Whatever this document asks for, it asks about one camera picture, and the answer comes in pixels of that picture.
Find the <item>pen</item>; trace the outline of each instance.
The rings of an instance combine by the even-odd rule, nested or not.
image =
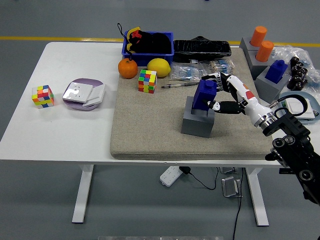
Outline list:
[[[162,86],[162,89],[170,89],[170,88],[179,88],[179,87],[187,87],[187,86],[194,86],[198,85],[198,82],[185,82],[185,83],[174,83],[174,84],[167,84]]]

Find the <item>table surface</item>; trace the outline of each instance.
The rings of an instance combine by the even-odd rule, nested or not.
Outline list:
[[[110,139],[118,88],[118,62],[122,43],[49,43],[21,96],[0,142],[0,160],[75,163],[189,166],[279,167],[265,160],[130,160],[114,159]],[[106,84],[103,102],[92,111],[66,106],[62,95],[79,78]],[[55,106],[37,109],[31,100],[33,87],[49,85]],[[311,139],[318,134],[312,126]]]

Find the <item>rubik's cube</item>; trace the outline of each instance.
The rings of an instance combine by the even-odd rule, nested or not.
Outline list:
[[[33,87],[32,101],[38,109],[48,108],[55,104],[55,96],[48,85]]]
[[[157,85],[157,72],[141,70],[138,79],[138,90],[140,92],[153,94]]]

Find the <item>gray block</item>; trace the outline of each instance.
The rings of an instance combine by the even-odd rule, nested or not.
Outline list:
[[[266,67],[271,66],[274,63],[274,60],[270,56],[268,61],[266,62],[258,61],[256,59],[256,55],[259,50],[259,47],[252,46],[250,44],[250,40],[251,37],[243,37],[241,39],[239,47],[244,52],[244,56],[248,63],[253,80],[256,80],[256,78],[266,69]]]
[[[241,48],[244,52],[244,55],[247,57],[246,53],[248,54],[248,51],[258,51],[258,46],[252,46],[250,44],[251,37],[243,37],[241,38],[241,42],[239,45],[239,48]]]
[[[256,78],[268,67],[271,66],[275,61],[270,56],[268,61],[261,62],[256,59],[258,51],[248,51],[248,58],[246,61],[248,62],[248,66],[250,69],[250,73],[253,80]]]
[[[215,123],[215,111],[192,109],[193,96],[187,96],[182,120],[182,134],[209,138]]]
[[[274,83],[266,79],[266,74],[270,67],[268,66],[254,81],[256,91],[258,92],[259,98],[271,103],[273,100],[278,99],[282,89],[288,84],[290,76],[284,74],[278,83]]]

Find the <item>yellow floor line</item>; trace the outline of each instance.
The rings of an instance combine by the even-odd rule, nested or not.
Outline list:
[[[123,38],[98,37],[50,37],[50,36],[0,36],[0,40],[18,41],[62,41],[62,42],[123,42]]]
[[[50,36],[0,36],[0,40],[16,41],[62,41],[62,42],[123,42],[123,38],[102,37],[50,37]],[[240,41],[228,41],[230,45],[239,45]],[[290,45],[293,47],[320,48],[320,43],[274,42],[275,46]]]

